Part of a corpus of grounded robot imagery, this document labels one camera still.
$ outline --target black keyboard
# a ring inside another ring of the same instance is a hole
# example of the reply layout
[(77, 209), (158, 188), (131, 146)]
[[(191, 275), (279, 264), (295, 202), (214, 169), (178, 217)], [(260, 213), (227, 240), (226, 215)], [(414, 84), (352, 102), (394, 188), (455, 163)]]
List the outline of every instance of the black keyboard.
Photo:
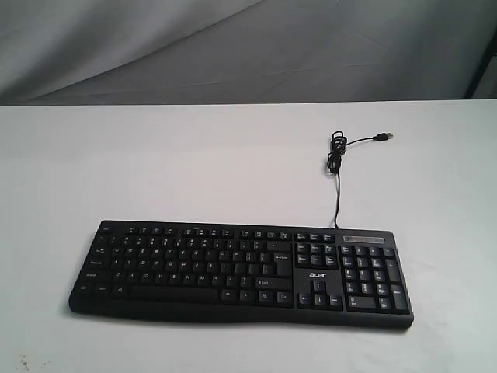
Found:
[(74, 312), (183, 322), (408, 328), (391, 232), (102, 221)]

